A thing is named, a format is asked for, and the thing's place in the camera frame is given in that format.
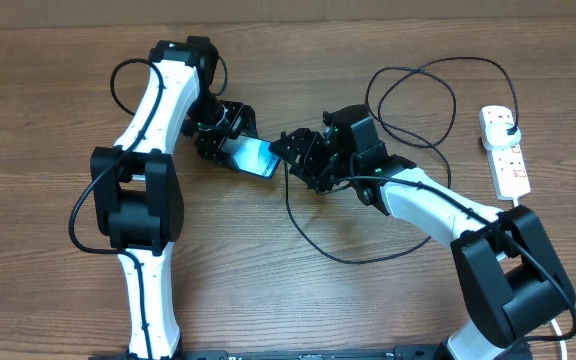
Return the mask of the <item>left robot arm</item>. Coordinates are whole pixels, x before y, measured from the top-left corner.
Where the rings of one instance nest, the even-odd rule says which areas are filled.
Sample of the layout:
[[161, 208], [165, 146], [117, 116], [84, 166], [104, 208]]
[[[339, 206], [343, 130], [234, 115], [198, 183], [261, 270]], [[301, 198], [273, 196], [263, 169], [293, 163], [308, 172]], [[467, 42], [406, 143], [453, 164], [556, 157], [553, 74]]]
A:
[[210, 86], [218, 64], [207, 37], [159, 41], [143, 64], [149, 82], [126, 131], [90, 159], [100, 232], [109, 238], [126, 279], [132, 335], [126, 358], [176, 359], [181, 329], [172, 295], [172, 253], [184, 221], [173, 152], [180, 136], [201, 157], [234, 171], [239, 150], [259, 146], [255, 112]]

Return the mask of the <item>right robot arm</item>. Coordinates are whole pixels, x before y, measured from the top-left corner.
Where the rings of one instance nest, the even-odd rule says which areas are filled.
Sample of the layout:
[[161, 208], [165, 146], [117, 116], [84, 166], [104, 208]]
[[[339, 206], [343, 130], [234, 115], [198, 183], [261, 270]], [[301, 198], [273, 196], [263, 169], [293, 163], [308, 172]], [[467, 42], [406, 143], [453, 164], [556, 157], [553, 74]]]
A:
[[345, 182], [364, 205], [452, 253], [469, 320], [434, 358], [529, 359], [531, 343], [576, 335], [575, 291], [531, 209], [471, 201], [389, 154], [364, 105], [324, 113], [323, 122], [323, 133], [299, 128], [271, 143], [286, 171], [319, 193]]

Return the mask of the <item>blue Galaxy smartphone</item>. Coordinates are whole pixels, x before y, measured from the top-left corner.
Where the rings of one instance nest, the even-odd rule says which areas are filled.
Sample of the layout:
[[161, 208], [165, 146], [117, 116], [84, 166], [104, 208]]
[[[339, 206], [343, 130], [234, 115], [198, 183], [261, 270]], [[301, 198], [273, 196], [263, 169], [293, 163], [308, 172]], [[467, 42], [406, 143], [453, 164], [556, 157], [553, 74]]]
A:
[[228, 152], [233, 156], [238, 169], [262, 178], [272, 178], [280, 163], [280, 158], [270, 150], [266, 140], [239, 136], [227, 143]]

